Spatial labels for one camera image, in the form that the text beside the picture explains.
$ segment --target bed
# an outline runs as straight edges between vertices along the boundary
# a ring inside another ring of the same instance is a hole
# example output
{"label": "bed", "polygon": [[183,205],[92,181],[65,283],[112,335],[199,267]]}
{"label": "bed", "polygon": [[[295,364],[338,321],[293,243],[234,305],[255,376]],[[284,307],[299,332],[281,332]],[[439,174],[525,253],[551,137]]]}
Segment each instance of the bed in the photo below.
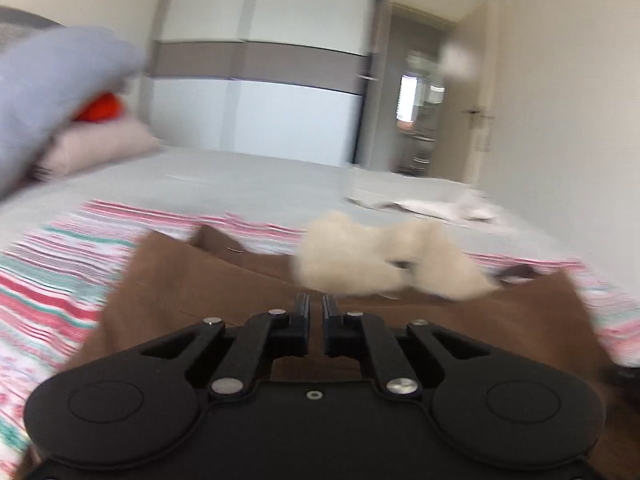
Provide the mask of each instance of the bed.
{"label": "bed", "polygon": [[[0,22],[49,20],[0,9]],[[435,179],[424,179],[426,188]],[[347,202],[348,168],[239,153],[165,148],[135,160],[23,188],[0,203],[0,478],[27,444],[21,409],[95,326],[106,295],[149,230],[187,238],[212,224],[254,251],[292,253],[305,226],[328,210],[384,225],[406,219]],[[547,234],[503,211],[513,228],[447,232],[487,271],[527,262],[565,268],[614,359],[640,364],[638,306]]]}

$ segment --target wardrobe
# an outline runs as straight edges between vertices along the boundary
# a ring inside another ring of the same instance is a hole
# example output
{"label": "wardrobe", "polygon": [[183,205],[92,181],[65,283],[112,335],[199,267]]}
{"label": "wardrobe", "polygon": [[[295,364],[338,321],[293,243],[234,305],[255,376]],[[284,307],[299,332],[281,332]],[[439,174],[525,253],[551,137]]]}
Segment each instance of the wardrobe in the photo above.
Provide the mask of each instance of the wardrobe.
{"label": "wardrobe", "polygon": [[340,166],[354,156],[380,0],[163,0],[146,92],[170,146]]}

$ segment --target pink pillow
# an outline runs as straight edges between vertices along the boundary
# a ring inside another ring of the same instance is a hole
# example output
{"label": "pink pillow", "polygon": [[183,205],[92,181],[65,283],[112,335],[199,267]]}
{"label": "pink pillow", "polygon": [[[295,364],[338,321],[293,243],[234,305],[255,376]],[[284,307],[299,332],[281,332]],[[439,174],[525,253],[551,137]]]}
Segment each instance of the pink pillow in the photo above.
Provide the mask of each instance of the pink pillow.
{"label": "pink pillow", "polygon": [[56,135],[36,164],[36,173],[50,180],[158,147],[159,141],[131,115],[107,123],[71,123]]}

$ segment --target headboard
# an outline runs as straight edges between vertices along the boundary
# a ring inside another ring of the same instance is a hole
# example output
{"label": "headboard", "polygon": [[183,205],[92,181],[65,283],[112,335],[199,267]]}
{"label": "headboard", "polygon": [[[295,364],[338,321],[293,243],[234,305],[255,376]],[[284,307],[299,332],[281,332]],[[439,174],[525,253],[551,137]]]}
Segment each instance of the headboard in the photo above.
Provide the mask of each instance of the headboard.
{"label": "headboard", "polygon": [[49,28],[58,23],[32,14],[26,10],[13,9],[11,7],[0,6],[0,23],[10,23],[12,25],[20,25],[28,28]]}

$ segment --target gray bed sheet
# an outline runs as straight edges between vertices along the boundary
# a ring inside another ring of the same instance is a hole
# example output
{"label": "gray bed sheet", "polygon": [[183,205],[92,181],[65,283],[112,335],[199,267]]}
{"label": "gray bed sheet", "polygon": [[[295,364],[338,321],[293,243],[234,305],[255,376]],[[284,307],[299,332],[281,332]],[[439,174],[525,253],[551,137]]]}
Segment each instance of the gray bed sheet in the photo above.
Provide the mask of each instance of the gray bed sheet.
{"label": "gray bed sheet", "polygon": [[[433,179],[425,179],[429,186]],[[251,222],[304,228],[329,210],[380,226],[408,218],[344,200],[348,169],[254,155],[167,148],[53,183],[38,184],[0,204],[0,249],[38,225],[88,200],[181,214],[233,212]],[[570,257],[556,240],[508,214],[514,234],[488,234],[446,225],[468,252],[532,260]]]}

